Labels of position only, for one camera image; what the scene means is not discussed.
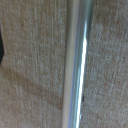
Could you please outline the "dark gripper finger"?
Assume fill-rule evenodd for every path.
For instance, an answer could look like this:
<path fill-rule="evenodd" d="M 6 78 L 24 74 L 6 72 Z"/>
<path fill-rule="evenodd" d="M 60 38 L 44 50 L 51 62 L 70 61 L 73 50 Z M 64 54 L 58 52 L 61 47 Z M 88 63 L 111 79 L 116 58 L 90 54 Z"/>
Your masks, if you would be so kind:
<path fill-rule="evenodd" d="M 4 47 L 3 47 L 2 35 L 0 31 L 0 65 L 2 63 L 3 56 L 4 56 Z"/>

